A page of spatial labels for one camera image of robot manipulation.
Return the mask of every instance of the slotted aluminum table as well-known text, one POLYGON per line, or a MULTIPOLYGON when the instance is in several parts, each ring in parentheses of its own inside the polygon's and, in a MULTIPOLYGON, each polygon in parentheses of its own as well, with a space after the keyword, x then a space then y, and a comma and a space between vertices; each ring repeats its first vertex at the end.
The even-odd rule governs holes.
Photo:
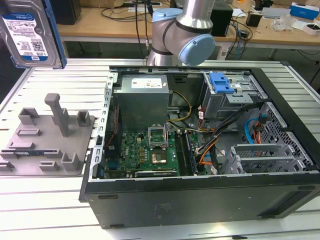
MULTIPOLYGON (((89 110, 90 115, 98 118, 109 65, 144 64, 134 59, 69 59, 64 70, 26 70, 0 105, 0 149, 6 146, 19 125, 18 113, 23 107, 34 107, 39 114, 51 114, 44 102, 45 95, 59 93, 61 107, 67 108, 70 115, 89 110)), ((262 68, 320 141, 320 97, 290 66, 265 61, 207 61, 202 65, 262 68)), ((94 146, 97 122, 89 148, 94 146)), ((78 201, 81 183, 82 175, 1 177, 0 239, 209 240, 231 239, 231 236, 264 240, 320 239, 320 197, 284 219, 103 230, 89 204, 78 201)))

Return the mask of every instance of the label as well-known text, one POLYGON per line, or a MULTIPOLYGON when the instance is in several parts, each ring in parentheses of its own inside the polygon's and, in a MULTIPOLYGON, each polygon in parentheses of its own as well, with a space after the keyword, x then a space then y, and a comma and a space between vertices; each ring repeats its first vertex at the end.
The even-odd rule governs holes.
POLYGON ((216 155, 217 157, 223 157, 223 156, 226 156, 226 152, 225 150, 221 150, 219 151, 219 154, 216 155))
POLYGON ((203 111, 199 111, 199 119, 204 119, 204 112, 203 111))
POLYGON ((233 89, 241 89, 241 85, 240 85, 239 83, 232 83, 232 84, 231 84, 231 87, 232 87, 233 89))
POLYGON ((217 175, 218 174, 218 170, 214 166, 211 166, 211 172, 212 172, 213 175, 217 175))
POLYGON ((25 151, 17 151, 15 152, 16 155, 29 155, 28 152, 25 152, 25 151))
POLYGON ((161 78, 134 78, 131 80, 133 89, 162 89, 161 78))
POLYGON ((28 61, 46 61, 48 52, 41 36, 43 30, 31 13, 11 13, 2 19, 8 29, 16 49, 23 59, 28 61))

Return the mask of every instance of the hard drive label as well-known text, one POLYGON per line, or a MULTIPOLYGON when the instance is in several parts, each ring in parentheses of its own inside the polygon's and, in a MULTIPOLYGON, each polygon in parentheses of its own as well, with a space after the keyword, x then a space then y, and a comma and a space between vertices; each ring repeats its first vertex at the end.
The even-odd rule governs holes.
POLYGON ((37 22, 31 13, 11 13, 3 15, 3 21, 21 55, 28 61, 46 61, 48 52, 44 41, 37 31, 37 22))

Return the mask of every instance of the blue cable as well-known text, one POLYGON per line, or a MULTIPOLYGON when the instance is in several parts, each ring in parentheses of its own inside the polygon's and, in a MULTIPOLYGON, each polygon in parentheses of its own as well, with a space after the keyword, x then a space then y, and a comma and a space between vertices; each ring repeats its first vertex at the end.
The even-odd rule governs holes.
POLYGON ((254 144, 254 142, 252 141, 252 138, 251 138, 250 133, 249 133, 249 123, 251 121, 254 121, 254 120, 259 120, 259 118, 258 117, 257 118, 251 118, 248 121, 246 121, 245 124, 244 124, 244 133, 245 133, 245 136, 248 139, 248 142, 250 144, 254 144))

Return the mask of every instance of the yellow wire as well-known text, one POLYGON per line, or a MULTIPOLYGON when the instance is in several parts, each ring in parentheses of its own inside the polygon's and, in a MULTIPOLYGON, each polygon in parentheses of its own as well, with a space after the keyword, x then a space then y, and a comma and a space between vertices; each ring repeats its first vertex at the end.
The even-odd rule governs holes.
POLYGON ((187 119, 187 118, 191 115, 192 106, 191 106, 190 102, 188 101, 188 99, 186 99, 186 97, 183 96, 180 92, 175 91, 175 90, 173 90, 172 92, 178 94, 180 97, 182 97, 182 98, 188 103, 188 105, 189 105, 189 112, 188 112, 188 114, 187 114, 186 116, 184 116, 184 117, 175 118, 175 119, 168 119, 167 121, 168 121, 168 122, 179 122, 179 121, 183 121, 183 120, 187 119))

